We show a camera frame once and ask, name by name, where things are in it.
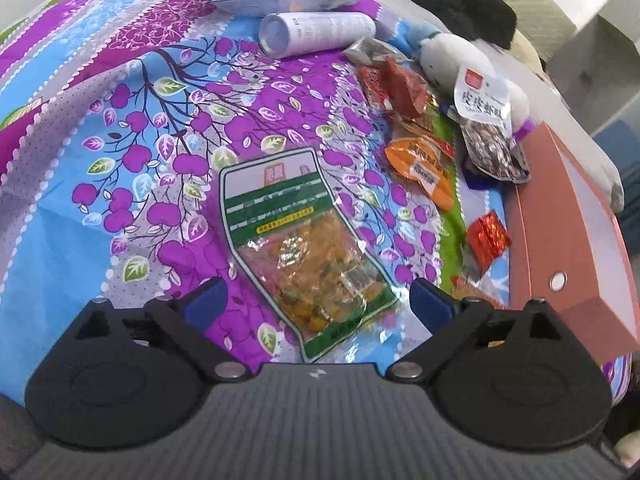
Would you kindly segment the red foil tea packet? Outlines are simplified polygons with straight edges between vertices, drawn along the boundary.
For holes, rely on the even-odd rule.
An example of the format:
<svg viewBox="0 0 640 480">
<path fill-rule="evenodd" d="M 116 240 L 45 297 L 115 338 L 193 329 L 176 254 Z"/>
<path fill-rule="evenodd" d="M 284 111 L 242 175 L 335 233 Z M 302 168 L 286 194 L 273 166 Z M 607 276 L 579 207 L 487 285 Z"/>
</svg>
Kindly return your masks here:
<svg viewBox="0 0 640 480">
<path fill-rule="evenodd" d="M 471 248 L 480 273 L 484 274 L 511 247 L 512 242 L 498 214 L 491 210 L 468 226 L 466 244 Z"/>
</svg>

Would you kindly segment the dark red packet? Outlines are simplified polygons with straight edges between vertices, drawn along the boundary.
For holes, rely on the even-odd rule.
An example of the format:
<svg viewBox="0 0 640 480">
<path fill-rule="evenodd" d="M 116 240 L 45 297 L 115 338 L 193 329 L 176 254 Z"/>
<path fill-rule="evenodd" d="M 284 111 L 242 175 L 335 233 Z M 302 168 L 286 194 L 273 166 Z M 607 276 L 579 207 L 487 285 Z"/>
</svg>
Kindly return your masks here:
<svg viewBox="0 0 640 480">
<path fill-rule="evenodd" d="M 417 118 L 431 95 L 418 73 L 390 56 L 373 66 L 357 67 L 356 75 L 370 107 L 382 114 Z"/>
</svg>

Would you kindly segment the green pickled vegetable packet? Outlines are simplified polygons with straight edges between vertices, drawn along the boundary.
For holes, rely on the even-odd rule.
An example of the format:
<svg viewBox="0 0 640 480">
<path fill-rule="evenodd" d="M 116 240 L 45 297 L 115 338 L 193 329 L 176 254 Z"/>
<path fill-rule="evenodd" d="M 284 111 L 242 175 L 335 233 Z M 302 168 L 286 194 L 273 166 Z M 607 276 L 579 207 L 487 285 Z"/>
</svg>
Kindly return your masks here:
<svg viewBox="0 0 640 480">
<path fill-rule="evenodd" d="M 226 167 L 218 183 L 232 256 L 294 332 L 303 362 L 396 306 L 392 279 L 345 218 L 314 150 Z"/>
</svg>

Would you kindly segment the small grey clear packet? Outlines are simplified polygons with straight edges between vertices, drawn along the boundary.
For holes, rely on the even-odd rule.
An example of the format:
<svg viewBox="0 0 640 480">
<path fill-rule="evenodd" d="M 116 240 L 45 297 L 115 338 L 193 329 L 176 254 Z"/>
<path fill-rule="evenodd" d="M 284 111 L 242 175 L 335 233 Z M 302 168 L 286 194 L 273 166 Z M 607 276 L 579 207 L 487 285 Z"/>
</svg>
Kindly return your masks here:
<svg viewBox="0 0 640 480">
<path fill-rule="evenodd" d="M 398 64 L 409 63 L 410 60 L 398 49 L 387 42 L 373 37 L 362 37 L 343 51 L 345 58 L 355 66 L 378 66 L 386 58 Z"/>
</svg>

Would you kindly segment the pink cardboard box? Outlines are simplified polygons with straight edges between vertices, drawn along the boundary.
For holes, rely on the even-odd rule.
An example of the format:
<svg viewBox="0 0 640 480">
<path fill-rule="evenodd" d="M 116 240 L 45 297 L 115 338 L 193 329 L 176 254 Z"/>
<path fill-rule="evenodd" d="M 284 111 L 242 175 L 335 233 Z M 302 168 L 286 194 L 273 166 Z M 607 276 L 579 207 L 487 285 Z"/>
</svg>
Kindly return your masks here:
<svg viewBox="0 0 640 480">
<path fill-rule="evenodd" d="M 503 196 L 511 308 L 544 298 L 600 364 L 637 351 L 637 289 L 608 201 L 548 125 L 522 149 L 530 179 Z"/>
</svg>

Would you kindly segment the grey wall cabinet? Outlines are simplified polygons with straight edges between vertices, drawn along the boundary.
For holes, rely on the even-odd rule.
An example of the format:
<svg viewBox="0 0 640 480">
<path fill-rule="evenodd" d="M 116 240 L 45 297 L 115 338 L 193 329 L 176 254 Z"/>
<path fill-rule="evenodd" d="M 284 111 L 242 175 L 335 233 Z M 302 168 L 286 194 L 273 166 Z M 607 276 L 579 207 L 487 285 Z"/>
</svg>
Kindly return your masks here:
<svg viewBox="0 0 640 480">
<path fill-rule="evenodd" d="M 549 74 L 593 136 L 621 120 L 639 131 L 639 0 L 608 0 L 553 55 Z"/>
</svg>

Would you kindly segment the white spray can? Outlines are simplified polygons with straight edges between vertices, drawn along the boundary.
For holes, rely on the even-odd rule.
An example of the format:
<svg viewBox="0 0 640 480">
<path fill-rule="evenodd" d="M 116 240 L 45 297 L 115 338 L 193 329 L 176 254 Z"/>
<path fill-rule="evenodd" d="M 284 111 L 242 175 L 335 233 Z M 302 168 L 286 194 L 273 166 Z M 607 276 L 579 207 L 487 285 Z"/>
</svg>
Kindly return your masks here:
<svg viewBox="0 0 640 480">
<path fill-rule="evenodd" d="M 258 42 L 270 58 L 290 58 L 344 49 L 375 34 L 375 22 L 360 12 L 286 12 L 264 17 Z"/>
</svg>

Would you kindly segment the blue padded board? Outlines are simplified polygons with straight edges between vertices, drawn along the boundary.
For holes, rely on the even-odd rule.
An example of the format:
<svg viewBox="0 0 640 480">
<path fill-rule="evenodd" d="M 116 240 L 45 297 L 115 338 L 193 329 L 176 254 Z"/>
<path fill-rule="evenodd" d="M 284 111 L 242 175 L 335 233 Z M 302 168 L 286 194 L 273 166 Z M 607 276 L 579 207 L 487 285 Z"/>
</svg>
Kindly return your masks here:
<svg viewBox="0 0 640 480">
<path fill-rule="evenodd" d="M 623 181 L 639 177 L 639 136 L 626 122 L 612 122 L 596 133 L 593 140 L 614 162 Z"/>
</svg>

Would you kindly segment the colourful floral bed sheet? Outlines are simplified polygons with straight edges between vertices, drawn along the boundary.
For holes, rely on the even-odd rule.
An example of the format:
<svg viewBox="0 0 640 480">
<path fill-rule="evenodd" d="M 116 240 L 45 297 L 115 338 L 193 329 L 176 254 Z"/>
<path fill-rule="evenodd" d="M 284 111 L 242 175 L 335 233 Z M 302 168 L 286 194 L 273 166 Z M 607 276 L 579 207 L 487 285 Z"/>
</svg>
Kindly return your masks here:
<svg viewBox="0 0 640 480">
<path fill-rule="evenodd" d="M 382 264 L 398 303 L 314 362 L 388 367 L 428 337 L 409 308 L 425 278 L 445 292 L 474 257 L 466 229 L 516 185 L 468 188 L 454 95 L 427 79 L 408 21 L 373 0 L 360 12 L 373 38 L 402 52 L 431 93 L 423 114 L 370 107 L 344 49 L 270 58 L 262 18 L 207 0 L 105 0 L 51 46 L 70 62 L 66 86 L 26 98 L 52 74 L 40 60 L 1 92 L 1 392 L 22 402 L 30 376 L 93 298 L 119 310 L 180 298 L 210 278 L 228 286 L 205 332 L 251 370 L 305 363 L 294 332 L 232 256 L 219 205 L 226 167 L 311 148 L 337 203 Z M 396 130 L 433 133 L 454 146 L 454 206 L 440 210 L 401 177 L 384 148 Z"/>
</svg>

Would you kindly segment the blue white snack bag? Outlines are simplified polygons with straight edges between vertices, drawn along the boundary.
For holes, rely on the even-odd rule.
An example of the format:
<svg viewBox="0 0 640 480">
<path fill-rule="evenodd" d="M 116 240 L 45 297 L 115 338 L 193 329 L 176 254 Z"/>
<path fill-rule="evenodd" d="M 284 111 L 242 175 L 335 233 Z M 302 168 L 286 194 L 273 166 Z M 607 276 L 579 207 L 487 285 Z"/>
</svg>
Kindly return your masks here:
<svg viewBox="0 0 640 480">
<path fill-rule="evenodd" d="M 461 169 L 466 185 L 471 190 L 487 191 L 499 187 L 500 182 L 489 177 L 487 174 L 483 174 L 477 166 L 471 162 L 468 155 L 463 157 Z"/>
</svg>

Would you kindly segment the shrimp flavour snack bag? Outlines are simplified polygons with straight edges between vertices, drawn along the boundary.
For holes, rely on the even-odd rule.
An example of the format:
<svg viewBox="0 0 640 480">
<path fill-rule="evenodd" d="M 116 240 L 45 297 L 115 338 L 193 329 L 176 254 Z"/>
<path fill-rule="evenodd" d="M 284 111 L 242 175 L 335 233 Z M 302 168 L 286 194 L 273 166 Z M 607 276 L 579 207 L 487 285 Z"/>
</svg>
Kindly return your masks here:
<svg viewBox="0 0 640 480">
<path fill-rule="evenodd" d="M 454 86 L 454 108 L 471 162 L 500 182 L 524 184 L 528 162 L 513 137 L 511 104 L 503 78 L 460 70 Z"/>
</svg>

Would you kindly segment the white blue plush toy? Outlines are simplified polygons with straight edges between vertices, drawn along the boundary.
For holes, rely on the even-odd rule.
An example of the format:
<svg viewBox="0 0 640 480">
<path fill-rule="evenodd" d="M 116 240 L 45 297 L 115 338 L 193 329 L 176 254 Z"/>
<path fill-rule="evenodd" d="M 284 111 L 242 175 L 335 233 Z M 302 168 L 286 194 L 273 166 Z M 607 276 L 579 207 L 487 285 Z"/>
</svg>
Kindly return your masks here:
<svg viewBox="0 0 640 480">
<path fill-rule="evenodd" d="M 480 76 L 497 76 L 485 53 L 471 41 L 452 32 L 414 30 L 410 41 L 416 49 L 416 59 L 423 73 L 442 92 L 454 93 L 460 70 L 468 68 Z M 535 124 L 530 117 L 530 104 L 525 91 L 510 79 L 506 80 L 506 88 L 511 104 L 512 132 L 520 134 L 532 131 Z"/>
</svg>

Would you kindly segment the red clear tofu snack packet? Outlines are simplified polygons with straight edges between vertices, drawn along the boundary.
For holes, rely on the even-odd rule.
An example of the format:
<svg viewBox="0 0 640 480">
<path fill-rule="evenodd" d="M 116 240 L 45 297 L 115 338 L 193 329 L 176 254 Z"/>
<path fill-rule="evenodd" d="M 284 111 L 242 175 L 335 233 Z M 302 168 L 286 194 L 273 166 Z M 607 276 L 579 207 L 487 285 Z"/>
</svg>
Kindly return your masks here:
<svg viewBox="0 0 640 480">
<path fill-rule="evenodd" d="M 462 278 L 462 276 L 454 275 L 451 278 L 451 283 L 451 296 L 453 296 L 454 299 L 462 300 L 466 297 L 480 298 L 489 302 L 495 309 L 506 310 L 506 306 L 502 302 L 486 294 L 486 292 L 483 292 L 477 286 L 465 278 Z"/>
</svg>

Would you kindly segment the orange snack packet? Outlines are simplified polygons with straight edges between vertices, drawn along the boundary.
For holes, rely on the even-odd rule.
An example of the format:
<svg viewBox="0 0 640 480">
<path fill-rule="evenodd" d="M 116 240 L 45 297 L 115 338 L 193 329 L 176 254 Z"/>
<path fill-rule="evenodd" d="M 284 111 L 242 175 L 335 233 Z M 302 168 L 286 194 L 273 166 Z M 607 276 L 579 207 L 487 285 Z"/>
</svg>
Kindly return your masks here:
<svg viewBox="0 0 640 480">
<path fill-rule="evenodd" d="M 450 211 L 454 206 L 450 167 L 456 154 L 450 142 L 430 132 L 396 130 L 384 154 L 401 177 L 420 185 L 440 210 Z"/>
</svg>

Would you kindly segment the cream quilted headboard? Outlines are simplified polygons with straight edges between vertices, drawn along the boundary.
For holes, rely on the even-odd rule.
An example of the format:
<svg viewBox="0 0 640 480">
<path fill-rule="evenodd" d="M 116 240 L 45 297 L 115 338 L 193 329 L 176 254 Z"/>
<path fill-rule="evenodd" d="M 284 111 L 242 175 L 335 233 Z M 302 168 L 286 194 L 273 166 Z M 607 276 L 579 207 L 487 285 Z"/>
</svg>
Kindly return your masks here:
<svg viewBox="0 0 640 480">
<path fill-rule="evenodd" d="M 576 25 L 554 0 L 504 0 L 518 16 L 518 30 L 549 61 L 577 32 Z"/>
</svg>

